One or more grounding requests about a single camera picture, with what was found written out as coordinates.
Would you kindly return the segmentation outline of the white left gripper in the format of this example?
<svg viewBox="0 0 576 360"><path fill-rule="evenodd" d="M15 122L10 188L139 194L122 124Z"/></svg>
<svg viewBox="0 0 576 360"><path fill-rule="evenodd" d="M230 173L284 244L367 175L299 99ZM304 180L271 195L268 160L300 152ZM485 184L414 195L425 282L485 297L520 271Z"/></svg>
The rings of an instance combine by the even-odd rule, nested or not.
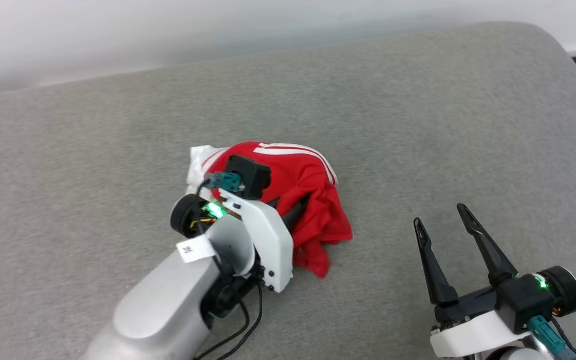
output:
<svg viewBox="0 0 576 360"><path fill-rule="evenodd" d="M263 282L266 287L280 294L293 278L294 241L290 231L297 228L310 201L310 194L300 198L284 215L260 200L240 198L221 189L223 205L238 214L259 255L264 268Z"/></svg>

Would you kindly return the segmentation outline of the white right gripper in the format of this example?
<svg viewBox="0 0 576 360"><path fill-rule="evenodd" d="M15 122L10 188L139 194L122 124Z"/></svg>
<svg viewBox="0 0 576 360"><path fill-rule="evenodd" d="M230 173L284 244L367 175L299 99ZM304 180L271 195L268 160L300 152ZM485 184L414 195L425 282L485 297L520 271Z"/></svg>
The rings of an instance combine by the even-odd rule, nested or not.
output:
<svg viewBox="0 0 576 360"><path fill-rule="evenodd" d="M492 286L516 278L519 272L492 239L473 212L458 203L457 210L468 234L473 236ZM495 350L522 340L529 332L513 333L495 310L497 295L487 287L458 298L432 249L432 240L422 219L414 219L420 259L429 300L435 305L438 326L430 333L430 344L436 357L464 358Z"/></svg>

